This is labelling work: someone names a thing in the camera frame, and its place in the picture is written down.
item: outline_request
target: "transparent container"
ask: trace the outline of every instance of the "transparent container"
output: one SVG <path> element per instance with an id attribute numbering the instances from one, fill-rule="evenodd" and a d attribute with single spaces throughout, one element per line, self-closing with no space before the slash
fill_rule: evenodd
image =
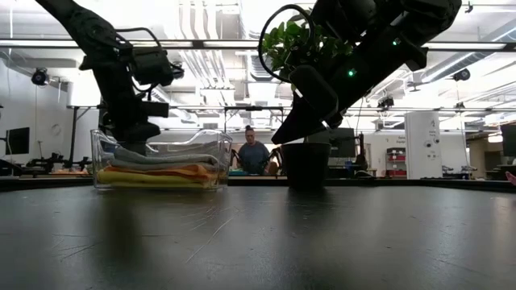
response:
<path id="1" fill-rule="evenodd" d="M 173 140 L 185 139 L 184 142 Z M 216 130 L 162 131 L 145 144 L 145 155 L 100 130 L 91 131 L 97 189 L 220 189 L 227 185 L 232 139 Z"/>

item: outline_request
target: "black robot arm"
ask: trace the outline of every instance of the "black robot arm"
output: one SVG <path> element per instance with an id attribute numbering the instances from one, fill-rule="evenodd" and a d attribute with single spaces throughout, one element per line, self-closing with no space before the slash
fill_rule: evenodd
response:
<path id="1" fill-rule="evenodd" d="M 352 45 L 353 53 L 336 56 L 321 69 L 317 60 L 306 63 L 318 43 L 293 47 L 287 61 L 300 64 L 297 60 L 303 59 L 303 64 L 296 66 L 287 81 L 299 94 L 294 95 L 293 110 L 273 142 L 287 143 L 323 131 L 322 121 L 336 128 L 350 106 L 400 66 L 407 64 L 412 71 L 425 68 L 427 49 L 421 46 L 453 24 L 461 5 L 461 0 L 318 0 L 311 14 L 304 14 L 310 28 L 322 26 Z M 293 6 L 286 9 L 301 9 Z"/>
<path id="2" fill-rule="evenodd" d="M 170 85 L 182 77 L 182 69 L 170 64 L 159 41 L 152 48 L 134 48 L 105 19 L 73 0 L 36 0 L 56 18 L 86 54 L 79 69 L 93 69 L 107 109 L 103 126 L 130 150 L 145 152 L 148 138 L 160 128 L 148 122 L 149 116 L 168 117 L 169 104 L 150 101 L 150 90 Z M 148 91 L 136 94 L 132 77 Z M 148 101 L 142 100 L 148 94 Z"/>

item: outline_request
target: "orange cloth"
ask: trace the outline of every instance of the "orange cloth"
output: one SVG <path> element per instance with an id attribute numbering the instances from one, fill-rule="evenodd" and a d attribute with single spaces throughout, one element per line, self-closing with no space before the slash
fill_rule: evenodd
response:
<path id="1" fill-rule="evenodd" d="M 117 168 L 113 166 L 108 166 L 104 169 L 107 172 L 125 172 L 125 173 L 135 173 L 135 174 L 144 174 L 149 176 L 181 176 L 184 178 L 188 178 L 190 180 L 196 181 L 210 181 L 217 179 L 217 175 L 214 173 L 209 173 L 206 168 L 202 165 L 192 164 L 187 165 L 182 168 L 174 168 L 174 169 L 161 169 L 161 170 L 149 170 L 149 171 L 139 171 L 128 168 Z"/>

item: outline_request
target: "black pot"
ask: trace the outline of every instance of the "black pot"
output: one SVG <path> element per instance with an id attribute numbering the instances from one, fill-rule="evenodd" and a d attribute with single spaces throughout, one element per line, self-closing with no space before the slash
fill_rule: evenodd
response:
<path id="1" fill-rule="evenodd" d="M 293 189 L 320 189 L 328 171 L 331 145 L 293 143 L 281 146 L 289 185 Z"/>

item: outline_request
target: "black table surface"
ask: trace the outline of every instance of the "black table surface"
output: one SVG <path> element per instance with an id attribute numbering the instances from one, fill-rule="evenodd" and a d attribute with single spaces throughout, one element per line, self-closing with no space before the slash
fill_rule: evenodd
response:
<path id="1" fill-rule="evenodd" d="M 0 289 L 516 289 L 516 196 L 0 193 Z"/>

